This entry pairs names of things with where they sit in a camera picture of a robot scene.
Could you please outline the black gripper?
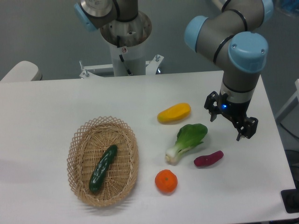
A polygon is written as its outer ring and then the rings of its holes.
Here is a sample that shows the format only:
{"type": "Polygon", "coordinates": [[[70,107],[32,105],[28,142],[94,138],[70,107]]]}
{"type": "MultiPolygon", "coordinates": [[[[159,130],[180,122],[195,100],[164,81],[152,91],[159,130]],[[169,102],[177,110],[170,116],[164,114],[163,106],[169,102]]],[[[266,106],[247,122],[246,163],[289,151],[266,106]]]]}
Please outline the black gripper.
{"type": "Polygon", "coordinates": [[[257,118],[247,117],[246,114],[251,98],[250,91],[220,91],[219,95],[213,91],[207,96],[204,108],[208,110],[211,122],[217,118],[218,114],[230,120],[238,131],[237,141],[242,137],[250,139],[256,133],[258,125],[257,118]]]}

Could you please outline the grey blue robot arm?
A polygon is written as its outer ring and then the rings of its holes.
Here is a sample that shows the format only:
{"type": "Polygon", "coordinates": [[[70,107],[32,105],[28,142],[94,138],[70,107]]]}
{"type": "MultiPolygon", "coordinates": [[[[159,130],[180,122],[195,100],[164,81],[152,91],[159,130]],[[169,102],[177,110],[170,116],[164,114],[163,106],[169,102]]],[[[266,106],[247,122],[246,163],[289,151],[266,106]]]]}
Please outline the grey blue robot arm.
{"type": "MultiPolygon", "coordinates": [[[[258,120],[247,109],[266,64],[268,43],[254,30],[271,18],[270,0],[223,0],[213,19],[193,18],[184,34],[186,45],[223,70],[221,89],[207,96],[211,120],[228,119],[238,137],[251,138],[258,120]]],[[[149,17],[136,0],[79,0],[74,10],[89,31],[99,30],[110,45],[115,76],[147,73],[144,43],[152,31],[149,17]]]]}

